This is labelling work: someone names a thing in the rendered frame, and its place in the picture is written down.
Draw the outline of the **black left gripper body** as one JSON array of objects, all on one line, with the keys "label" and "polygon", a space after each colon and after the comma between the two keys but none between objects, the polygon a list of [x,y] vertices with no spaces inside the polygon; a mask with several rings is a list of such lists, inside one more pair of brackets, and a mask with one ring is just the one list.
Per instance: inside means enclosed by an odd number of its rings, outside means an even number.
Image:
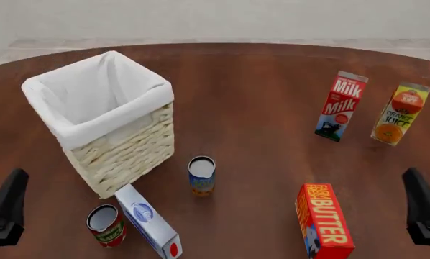
[{"label": "black left gripper body", "polygon": [[24,232],[24,216],[0,217],[0,246],[17,245]]}]

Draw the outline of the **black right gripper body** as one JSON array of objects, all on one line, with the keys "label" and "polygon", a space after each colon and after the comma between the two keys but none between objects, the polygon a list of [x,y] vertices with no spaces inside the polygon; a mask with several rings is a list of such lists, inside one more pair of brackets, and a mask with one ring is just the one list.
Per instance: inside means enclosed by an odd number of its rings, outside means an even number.
[{"label": "black right gripper body", "polygon": [[406,229],[415,245],[430,246],[430,219],[421,222],[419,219],[408,217]]}]

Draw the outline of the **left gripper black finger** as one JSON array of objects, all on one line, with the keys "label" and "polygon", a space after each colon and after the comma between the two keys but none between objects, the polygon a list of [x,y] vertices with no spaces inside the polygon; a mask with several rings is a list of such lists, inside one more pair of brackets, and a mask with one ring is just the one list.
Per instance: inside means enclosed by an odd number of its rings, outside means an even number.
[{"label": "left gripper black finger", "polygon": [[29,174],[15,168],[0,187],[0,222],[24,221],[24,196]]}]

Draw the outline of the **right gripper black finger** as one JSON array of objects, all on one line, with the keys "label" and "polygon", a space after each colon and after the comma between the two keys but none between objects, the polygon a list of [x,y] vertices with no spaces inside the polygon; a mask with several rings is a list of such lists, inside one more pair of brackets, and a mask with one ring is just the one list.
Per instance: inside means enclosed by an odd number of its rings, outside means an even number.
[{"label": "right gripper black finger", "polygon": [[407,197],[407,223],[430,224],[430,185],[416,168],[402,175]]}]

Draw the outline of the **orange juice carton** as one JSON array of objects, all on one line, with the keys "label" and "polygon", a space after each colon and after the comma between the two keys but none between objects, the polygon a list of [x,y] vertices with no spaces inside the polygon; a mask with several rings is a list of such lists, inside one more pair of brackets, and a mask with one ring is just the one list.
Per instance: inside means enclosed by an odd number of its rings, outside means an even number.
[{"label": "orange juice carton", "polygon": [[399,84],[372,129],[374,140],[396,146],[424,107],[430,93],[428,86]]}]

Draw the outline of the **wicker basket with white liner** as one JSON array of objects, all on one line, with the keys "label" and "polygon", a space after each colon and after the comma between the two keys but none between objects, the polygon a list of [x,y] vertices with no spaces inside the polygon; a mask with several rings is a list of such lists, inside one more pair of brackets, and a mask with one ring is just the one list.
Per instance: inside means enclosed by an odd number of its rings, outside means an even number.
[{"label": "wicker basket with white liner", "polygon": [[117,51],[28,78],[22,92],[102,199],[175,152],[171,83]]}]

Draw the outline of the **red and yellow butter box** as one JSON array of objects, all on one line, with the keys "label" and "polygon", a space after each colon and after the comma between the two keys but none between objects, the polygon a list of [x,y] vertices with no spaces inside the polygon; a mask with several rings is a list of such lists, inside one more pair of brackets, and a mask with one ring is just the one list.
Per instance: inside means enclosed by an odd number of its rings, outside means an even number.
[{"label": "red and yellow butter box", "polygon": [[295,208],[308,259],[348,259],[355,245],[330,184],[303,184]]}]

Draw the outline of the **red tomato sauce tin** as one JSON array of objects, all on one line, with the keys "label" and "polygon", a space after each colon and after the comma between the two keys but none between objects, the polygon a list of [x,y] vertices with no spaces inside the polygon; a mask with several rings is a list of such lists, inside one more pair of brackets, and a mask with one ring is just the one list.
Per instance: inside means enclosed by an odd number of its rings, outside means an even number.
[{"label": "red tomato sauce tin", "polygon": [[116,247],[127,235],[121,214],[111,204],[102,204],[91,211],[86,226],[102,247]]}]

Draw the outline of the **red and white milk carton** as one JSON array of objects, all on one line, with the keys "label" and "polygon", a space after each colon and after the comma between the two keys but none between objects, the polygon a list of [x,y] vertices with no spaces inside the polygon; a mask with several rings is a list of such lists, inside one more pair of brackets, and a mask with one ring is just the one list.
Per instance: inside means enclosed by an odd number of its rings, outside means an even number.
[{"label": "red and white milk carton", "polygon": [[367,77],[338,71],[314,132],[339,142],[360,102],[367,82]]}]

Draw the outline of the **white box with red dot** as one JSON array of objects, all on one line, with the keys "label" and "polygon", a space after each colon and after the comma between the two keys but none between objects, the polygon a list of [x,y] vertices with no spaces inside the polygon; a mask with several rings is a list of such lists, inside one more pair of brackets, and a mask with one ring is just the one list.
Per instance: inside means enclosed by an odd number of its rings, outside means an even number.
[{"label": "white box with red dot", "polygon": [[131,184],[114,195],[124,215],[162,259],[177,259],[183,254],[179,234]]}]

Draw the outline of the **blue soup tin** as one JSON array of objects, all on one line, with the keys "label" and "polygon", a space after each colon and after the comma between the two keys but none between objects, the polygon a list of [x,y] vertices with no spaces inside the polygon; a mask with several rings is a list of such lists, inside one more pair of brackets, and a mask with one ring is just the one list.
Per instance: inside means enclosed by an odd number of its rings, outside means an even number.
[{"label": "blue soup tin", "polygon": [[201,155],[188,163],[188,178],[193,194],[209,196],[215,187],[216,164],[210,157]]}]

